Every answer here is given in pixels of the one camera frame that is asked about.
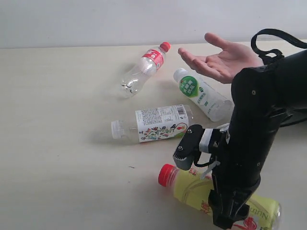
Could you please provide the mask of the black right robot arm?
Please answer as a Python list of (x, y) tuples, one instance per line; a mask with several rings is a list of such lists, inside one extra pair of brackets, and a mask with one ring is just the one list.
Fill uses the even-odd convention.
[(307, 106), (307, 53), (257, 68), (233, 79), (235, 104), (228, 131), (218, 145), (209, 195), (213, 223), (224, 230), (248, 216), (247, 200), (258, 188), (260, 172), (288, 109)]

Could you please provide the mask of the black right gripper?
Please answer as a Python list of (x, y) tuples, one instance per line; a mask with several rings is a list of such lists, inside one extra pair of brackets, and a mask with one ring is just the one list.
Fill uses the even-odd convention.
[(247, 201), (258, 188), (259, 171), (244, 171), (216, 166), (212, 171), (214, 189), (208, 197), (213, 212), (213, 224), (217, 227), (231, 227), (249, 215)]

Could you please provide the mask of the person's open hand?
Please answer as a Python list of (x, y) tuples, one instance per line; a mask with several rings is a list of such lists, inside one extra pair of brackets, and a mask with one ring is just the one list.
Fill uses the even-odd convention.
[(178, 49), (183, 61), (198, 74), (229, 84), (242, 69), (263, 66), (262, 59), (246, 45), (227, 41), (213, 33), (206, 33), (204, 39), (222, 51), (210, 56), (196, 56), (183, 48)]

